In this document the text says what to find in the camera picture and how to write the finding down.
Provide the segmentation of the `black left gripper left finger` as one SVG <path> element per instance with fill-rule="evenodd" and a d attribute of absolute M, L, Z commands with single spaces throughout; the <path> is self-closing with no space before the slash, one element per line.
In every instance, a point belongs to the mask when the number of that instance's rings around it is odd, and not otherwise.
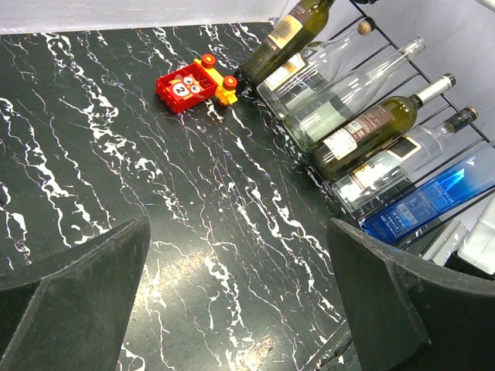
<path fill-rule="evenodd" d="M 113 370 L 149 251 L 141 216 L 1 276 L 3 370 Z"/>

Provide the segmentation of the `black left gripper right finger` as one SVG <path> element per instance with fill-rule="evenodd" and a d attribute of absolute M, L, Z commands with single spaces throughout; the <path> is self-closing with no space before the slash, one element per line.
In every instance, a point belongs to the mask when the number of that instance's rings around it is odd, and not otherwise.
<path fill-rule="evenodd" d="M 364 370 L 492 370 L 494 283 L 333 218 L 328 245 Z"/>

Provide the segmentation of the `clear corked glass bottle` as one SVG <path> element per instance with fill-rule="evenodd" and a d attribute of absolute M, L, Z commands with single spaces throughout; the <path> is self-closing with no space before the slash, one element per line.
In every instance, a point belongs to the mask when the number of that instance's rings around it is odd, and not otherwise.
<path fill-rule="evenodd" d="M 334 39 L 307 44 L 257 86 L 260 98 L 282 119 L 308 97 L 331 83 L 354 46 L 376 29 L 371 17 L 361 19 Z"/>

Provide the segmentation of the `dark green wine bottle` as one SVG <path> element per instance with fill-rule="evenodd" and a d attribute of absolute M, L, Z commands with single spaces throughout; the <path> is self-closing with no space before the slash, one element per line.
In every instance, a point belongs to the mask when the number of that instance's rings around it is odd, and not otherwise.
<path fill-rule="evenodd" d="M 243 80 L 256 87 L 312 42 L 326 26 L 333 4 L 333 0 L 298 2 L 238 67 Z"/>

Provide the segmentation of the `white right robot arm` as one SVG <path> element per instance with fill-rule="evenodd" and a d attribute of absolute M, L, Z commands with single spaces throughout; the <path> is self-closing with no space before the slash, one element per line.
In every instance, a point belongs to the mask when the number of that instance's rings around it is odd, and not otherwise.
<path fill-rule="evenodd" d="M 450 255 L 445 267 L 494 281 L 494 196 L 467 233 L 461 247 Z"/>

